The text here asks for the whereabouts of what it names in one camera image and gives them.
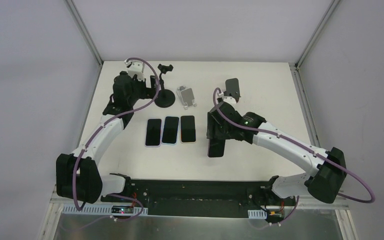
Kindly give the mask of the black pole phone stand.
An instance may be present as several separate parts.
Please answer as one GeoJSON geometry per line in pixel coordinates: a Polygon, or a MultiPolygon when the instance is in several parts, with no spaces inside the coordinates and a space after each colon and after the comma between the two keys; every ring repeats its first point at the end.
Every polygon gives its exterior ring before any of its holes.
{"type": "Polygon", "coordinates": [[[174,69],[174,67],[171,64],[170,65],[159,64],[157,68],[160,70],[160,74],[159,74],[160,90],[154,102],[160,108],[169,108],[175,103],[176,97],[171,90],[165,88],[165,83],[162,75],[165,75],[167,72],[171,72],[174,69]]]}

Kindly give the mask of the phone with beige case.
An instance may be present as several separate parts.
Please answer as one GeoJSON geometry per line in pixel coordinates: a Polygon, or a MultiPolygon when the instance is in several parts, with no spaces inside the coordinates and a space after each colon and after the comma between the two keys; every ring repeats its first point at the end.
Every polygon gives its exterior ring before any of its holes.
{"type": "Polygon", "coordinates": [[[180,117],[180,141],[183,144],[196,142],[196,124],[193,115],[183,115],[180,117]]]}

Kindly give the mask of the phone with lavender case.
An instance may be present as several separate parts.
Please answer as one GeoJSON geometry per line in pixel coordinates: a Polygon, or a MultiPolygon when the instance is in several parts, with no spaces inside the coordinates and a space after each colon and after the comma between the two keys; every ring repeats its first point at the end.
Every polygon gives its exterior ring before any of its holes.
{"type": "Polygon", "coordinates": [[[161,145],[162,120],[151,118],[147,120],[145,146],[159,147],[161,145]]]}

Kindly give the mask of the phone with blue case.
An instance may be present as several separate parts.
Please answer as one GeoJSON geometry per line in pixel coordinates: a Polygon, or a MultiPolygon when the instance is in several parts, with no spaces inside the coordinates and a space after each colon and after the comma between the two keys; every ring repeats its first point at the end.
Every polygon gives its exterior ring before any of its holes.
{"type": "Polygon", "coordinates": [[[161,143],[175,145],[178,140],[180,118],[177,116],[167,116],[164,119],[161,143]]]}

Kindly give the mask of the phone with purple case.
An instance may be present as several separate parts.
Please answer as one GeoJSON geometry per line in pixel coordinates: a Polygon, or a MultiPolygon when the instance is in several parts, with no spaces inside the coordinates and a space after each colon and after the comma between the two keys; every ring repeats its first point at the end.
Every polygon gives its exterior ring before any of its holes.
{"type": "Polygon", "coordinates": [[[207,156],[209,158],[221,158],[225,152],[225,140],[210,139],[208,142],[207,156]]]}

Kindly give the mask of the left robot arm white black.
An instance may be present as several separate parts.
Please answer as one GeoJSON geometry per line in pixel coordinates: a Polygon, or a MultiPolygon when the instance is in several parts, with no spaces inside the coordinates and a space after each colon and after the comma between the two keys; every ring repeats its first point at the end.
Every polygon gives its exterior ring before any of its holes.
{"type": "Polygon", "coordinates": [[[102,174],[99,162],[113,140],[127,127],[138,100],[152,100],[158,95],[159,79],[150,76],[150,87],[139,74],[120,72],[114,78],[113,93],[93,133],[70,154],[56,160],[56,193],[75,202],[93,204],[100,197],[113,194],[120,202],[132,198],[133,189],[126,185],[128,176],[120,173],[102,174]]]}

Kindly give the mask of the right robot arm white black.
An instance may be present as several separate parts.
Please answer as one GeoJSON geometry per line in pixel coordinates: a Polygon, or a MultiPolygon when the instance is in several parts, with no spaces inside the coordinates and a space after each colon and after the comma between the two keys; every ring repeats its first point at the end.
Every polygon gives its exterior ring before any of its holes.
{"type": "Polygon", "coordinates": [[[245,141],[282,156],[304,171],[291,176],[273,176],[263,192],[264,200],[270,205],[291,196],[312,196],[332,204],[347,176],[336,167],[346,167],[342,150],[311,146],[284,133],[254,112],[240,115],[227,102],[218,103],[207,113],[206,137],[210,158],[224,155],[227,140],[245,141]]]}

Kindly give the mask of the brown round phone stand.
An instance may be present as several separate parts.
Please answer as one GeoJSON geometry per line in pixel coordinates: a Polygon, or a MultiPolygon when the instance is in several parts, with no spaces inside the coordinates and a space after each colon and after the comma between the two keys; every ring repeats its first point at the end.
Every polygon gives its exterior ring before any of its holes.
{"type": "Polygon", "coordinates": [[[227,79],[223,94],[227,101],[237,104],[241,98],[239,80],[237,78],[227,79]]]}

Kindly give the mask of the white grey phone stand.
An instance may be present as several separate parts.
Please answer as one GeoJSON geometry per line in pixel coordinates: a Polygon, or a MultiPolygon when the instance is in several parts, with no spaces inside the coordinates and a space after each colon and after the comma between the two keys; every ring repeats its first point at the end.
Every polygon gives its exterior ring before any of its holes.
{"type": "Polygon", "coordinates": [[[197,103],[195,101],[195,96],[193,89],[191,87],[187,87],[185,85],[179,86],[176,89],[177,96],[179,97],[183,108],[185,110],[191,108],[191,107],[196,107],[197,103]]]}

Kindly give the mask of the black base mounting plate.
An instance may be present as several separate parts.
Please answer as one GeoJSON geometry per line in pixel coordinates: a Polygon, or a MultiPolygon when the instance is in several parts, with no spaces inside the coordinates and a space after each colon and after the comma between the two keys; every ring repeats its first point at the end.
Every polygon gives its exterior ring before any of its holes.
{"type": "Polygon", "coordinates": [[[247,218],[249,210],[296,203],[272,193],[268,181],[131,179],[120,195],[135,197],[152,216],[247,218]]]}

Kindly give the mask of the left aluminium frame post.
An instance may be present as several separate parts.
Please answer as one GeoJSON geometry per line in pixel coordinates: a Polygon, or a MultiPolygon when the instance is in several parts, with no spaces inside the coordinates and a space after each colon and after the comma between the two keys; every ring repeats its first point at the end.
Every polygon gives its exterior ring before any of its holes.
{"type": "Polygon", "coordinates": [[[97,64],[99,65],[100,68],[102,68],[103,64],[104,64],[104,60],[103,58],[101,57],[99,51],[98,51],[98,48],[96,47],[96,44],[94,43],[93,41],[93,38],[75,4],[75,1],[74,0],[65,0],[64,1],[66,6],[67,6],[67,9],[69,10],[77,28],[79,29],[86,45],[88,46],[90,52],[92,53],[95,61],[97,62],[97,64]]]}

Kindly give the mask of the aluminium frame post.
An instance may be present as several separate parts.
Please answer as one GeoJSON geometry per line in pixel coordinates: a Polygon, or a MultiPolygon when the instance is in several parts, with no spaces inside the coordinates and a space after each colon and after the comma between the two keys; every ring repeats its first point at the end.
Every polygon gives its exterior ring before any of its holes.
{"type": "Polygon", "coordinates": [[[79,29],[86,45],[88,46],[90,52],[92,53],[95,61],[97,62],[97,64],[99,65],[100,68],[102,68],[103,64],[104,64],[104,60],[103,58],[101,57],[99,51],[98,51],[98,48],[96,47],[96,44],[94,43],[93,41],[93,38],[75,4],[75,1],[74,0],[65,0],[64,1],[66,6],[67,6],[67,9],[69,10],[77,28],[79,29]]]}
{"type": "Polygon", "coordinates": [[[302,51],[298,60],[294,64],[294,66],[296,67],[297,70],[299,70],[301,68],[301,66],[303,65],[307,56],[310,54],[310,51],[312,50],[312,48],[316,44],[316,42],[319,39],[319,37],[321,36],[324,28],[328,24],[330,18],[335,13],[336,9],[338,8],[338,6],[340,5],[341,2],[342,2],[342,0],[331,0],[330,1],[325,13],[323,14],[321,20],[317,24],[314,32],[312,33],[308,43],[305,46],[304,50],[302,51]]]}

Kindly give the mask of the aluminium front rail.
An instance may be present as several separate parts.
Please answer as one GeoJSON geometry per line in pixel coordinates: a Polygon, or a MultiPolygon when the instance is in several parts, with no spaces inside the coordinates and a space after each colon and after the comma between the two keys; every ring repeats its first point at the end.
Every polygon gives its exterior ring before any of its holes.
{"type": "MultiPolygon", "coordinates": [[[[65,198],[57,195],[56,190],[52,192],[50,204],[73,204],[74,201],[70,198],[65,198]]],[[[319,210],[349,210],[348,201],[345,198],[337,198],[334,203],[328,204],[316,200],[309,196],[302,196],[298,201],[298,209],[319,209],[319,210]]]]}

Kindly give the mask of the right aluminium frame post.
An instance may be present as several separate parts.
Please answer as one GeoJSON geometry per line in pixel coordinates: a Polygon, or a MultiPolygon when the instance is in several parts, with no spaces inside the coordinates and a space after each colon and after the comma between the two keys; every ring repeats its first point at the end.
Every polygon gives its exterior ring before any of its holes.
{"type": "Polygon", "coordinates": [[[307,56],[310,54],[310,51],[312,50],[312,48],[316,44],[316,42],[319,39],[319,37],[321,36],[324,28],[328,24],[330,18],[335,13],[336,9],[338,8],[338,6],[340,5],[341,2],[342,2],[342,0],[331,0],[330,1],[325,13],[323,14],[321,20],[317,24],[314,32],[312,33],[308,43],[305,46],[304,50],[302,51],[298,60],[294,64],[294,66],[296,67],[297,70],[299,70],[301,68],[301,66],[303,65],[307,56]]]}

